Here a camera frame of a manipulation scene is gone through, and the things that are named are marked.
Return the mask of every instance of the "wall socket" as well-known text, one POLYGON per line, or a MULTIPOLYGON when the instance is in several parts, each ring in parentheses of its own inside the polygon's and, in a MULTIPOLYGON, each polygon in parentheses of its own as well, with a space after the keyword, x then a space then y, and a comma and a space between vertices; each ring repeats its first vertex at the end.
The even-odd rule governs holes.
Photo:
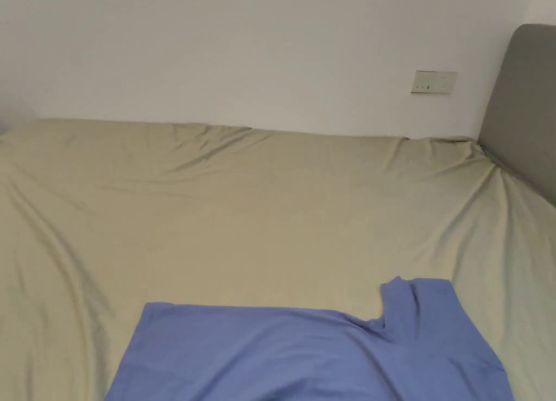
POLYGON ((412 93, 451 94, 457 77, 453 71, 416 71, 412 93))

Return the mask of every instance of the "upholstered headboard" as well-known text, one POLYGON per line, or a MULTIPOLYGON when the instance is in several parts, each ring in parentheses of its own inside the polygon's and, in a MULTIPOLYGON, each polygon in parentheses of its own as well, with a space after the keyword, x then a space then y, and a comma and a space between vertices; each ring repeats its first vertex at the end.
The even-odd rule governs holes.
POLYGON ((479 143, 556 203, 556 27, 523 25, 514 32, 479 143))

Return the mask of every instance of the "fabric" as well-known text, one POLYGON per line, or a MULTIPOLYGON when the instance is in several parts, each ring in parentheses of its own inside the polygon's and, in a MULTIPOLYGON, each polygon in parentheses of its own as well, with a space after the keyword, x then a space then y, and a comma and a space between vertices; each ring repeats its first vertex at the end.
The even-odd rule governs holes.
POLYGON ((0 137, 0 399, 106 396, 147 302, 382 311, 443 278, 556 394, 556 210, 475 143, 47 120, 0 137))
POLYGON ((396 278, 384 314, 150 303, 106 401, 511 401, 449 281, 396 278))
POLYGON ((556 203, 556 26, 527 24, 511 38, 481 126, 480 144, 556 203))

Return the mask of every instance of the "shirt sleeve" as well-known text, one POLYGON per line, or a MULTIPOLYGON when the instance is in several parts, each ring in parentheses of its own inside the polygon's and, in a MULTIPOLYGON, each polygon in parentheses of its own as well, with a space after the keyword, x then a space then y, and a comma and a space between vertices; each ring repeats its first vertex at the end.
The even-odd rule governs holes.
POLYGON ((443 279, 395 278, 381 286, 385 331, 400 344, 447 356, 470 357, 502 368, 471 322, 452 284, 443 279))

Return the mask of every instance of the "blue t-shirt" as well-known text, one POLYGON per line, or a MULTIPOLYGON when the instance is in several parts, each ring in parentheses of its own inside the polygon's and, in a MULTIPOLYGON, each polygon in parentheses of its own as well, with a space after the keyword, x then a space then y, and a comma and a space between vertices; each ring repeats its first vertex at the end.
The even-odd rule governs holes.
POLYGON ((396 278, 384 314, 149 303, 106 401, 511 401, 449 281, 396 278))

